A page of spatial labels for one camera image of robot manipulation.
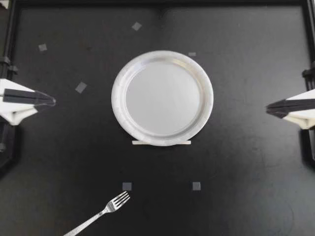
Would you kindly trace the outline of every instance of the fork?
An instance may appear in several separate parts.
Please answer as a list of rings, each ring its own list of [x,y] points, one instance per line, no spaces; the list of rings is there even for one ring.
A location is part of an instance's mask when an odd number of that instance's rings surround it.
[[[86,227],[88,227],[90,224],[92,224],[94,221],[96,221],[98,218],[100,218],[105,213],[111,213],[114,211],[117,211],[119,208],[121,208],[128,200],[130,199],[130,196],[125,191],[118,195],[117,197],[110,200],[104,210],[100,211],[95,216],[88,219],[86,222],[82,223],[75,229],[71,230],[69,233],[65,234],[64,236],[74,236],[80,233],[82,230],[84,230]]]

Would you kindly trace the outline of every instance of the fork handle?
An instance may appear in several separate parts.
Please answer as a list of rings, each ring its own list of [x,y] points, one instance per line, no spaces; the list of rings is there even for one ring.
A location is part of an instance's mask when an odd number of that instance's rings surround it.
[[[96,221],[98,218],[100,218],[103,214],[107,213],[107,211],[103,210],[96,214],[95,216],[92,216],[90,219],[88,219],[86,222],[82,223],[78,227],[74,228],[64,236],[74,236],[80,233],[82,230],[84,230],[86,227],[88,227],[90,224],[92,224],[94,221]]]

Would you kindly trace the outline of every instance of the black table surface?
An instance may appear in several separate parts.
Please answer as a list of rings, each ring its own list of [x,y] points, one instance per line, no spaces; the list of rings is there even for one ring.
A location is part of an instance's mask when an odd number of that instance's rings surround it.
[[[315,173],[299,128],[265,114],[306,90],[300,6],[25,8],[17,31],[13,81],[57,105],[19,126],[18,162],[0,178],[1,236],[63,235],[122,182],[132,182],[131,200],[80,235],[314,234]],[[196,52],[211,79],[214,108],[192,145],[133,146],[114,117],[116,75],[154,50]]]

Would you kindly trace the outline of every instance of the paper plate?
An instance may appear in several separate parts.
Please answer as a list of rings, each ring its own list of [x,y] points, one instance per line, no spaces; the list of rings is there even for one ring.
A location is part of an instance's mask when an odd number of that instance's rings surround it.
[[[155,146],[187,141],[209,119],[213,90],[206,72],[191,58],[154,51],[131,60],[117,75],[112,107],[135,139]]]

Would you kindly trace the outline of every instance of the black metal frame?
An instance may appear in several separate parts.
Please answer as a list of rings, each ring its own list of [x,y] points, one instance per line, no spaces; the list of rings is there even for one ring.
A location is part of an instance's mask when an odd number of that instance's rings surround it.
[[[314,0],[10,0],[9,19],[7,22],[5,45],[3,58],[10,59],[11,64],[2,63],[0,78],[12,79],[12,70],[10,67],[14,64],[13,52],[17,26],[19,23],[19,12],[23,7],[39,6],[156,6],[164,8],[168,6],[216,6],[216,5],[300,5],[303,8],[304,20],[307,29],[308,47],[310,61],[315,61],[315,3]],[[310,138],[307,138],[310,153],[312,150]]]

